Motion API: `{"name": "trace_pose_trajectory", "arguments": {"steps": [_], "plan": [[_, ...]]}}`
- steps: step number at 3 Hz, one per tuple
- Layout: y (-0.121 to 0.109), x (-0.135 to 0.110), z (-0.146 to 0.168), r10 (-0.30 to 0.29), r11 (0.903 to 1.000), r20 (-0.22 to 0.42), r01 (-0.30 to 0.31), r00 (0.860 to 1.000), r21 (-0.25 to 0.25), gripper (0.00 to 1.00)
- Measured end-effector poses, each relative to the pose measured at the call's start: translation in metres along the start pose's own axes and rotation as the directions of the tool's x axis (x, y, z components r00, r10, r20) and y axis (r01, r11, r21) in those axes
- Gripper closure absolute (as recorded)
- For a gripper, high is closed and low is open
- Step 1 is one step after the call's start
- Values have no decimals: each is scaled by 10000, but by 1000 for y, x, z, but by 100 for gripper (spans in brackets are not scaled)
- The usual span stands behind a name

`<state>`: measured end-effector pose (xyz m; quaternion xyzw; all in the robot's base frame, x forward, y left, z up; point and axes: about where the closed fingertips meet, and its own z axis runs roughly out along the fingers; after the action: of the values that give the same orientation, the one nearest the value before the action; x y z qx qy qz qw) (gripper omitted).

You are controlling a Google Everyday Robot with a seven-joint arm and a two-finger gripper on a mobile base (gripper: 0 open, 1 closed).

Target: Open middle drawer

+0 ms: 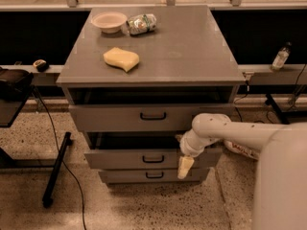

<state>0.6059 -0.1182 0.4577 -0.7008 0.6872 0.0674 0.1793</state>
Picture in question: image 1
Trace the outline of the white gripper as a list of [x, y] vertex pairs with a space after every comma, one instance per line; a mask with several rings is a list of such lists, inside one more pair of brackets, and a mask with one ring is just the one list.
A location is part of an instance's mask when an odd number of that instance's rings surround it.
[[204, 149], [213, 143], [211, 138], [201, 138], [193, 129], [182, 134], [177, 134], [176, 139], [180, 142], [180, 150], [184, 156], [178, 161], [177, 178], [184, 179], [193, 167], [194, 158], [204, 152]]

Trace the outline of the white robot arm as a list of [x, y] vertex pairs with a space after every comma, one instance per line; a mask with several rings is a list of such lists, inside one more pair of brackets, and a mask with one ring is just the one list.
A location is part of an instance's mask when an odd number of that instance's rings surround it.
[[307, 123], [242, 123], [199, 114], [180, 139], [177, 177], [185, 178], [194, 159], [219, 141], [259, 154], [252, 230], [307, 230]]

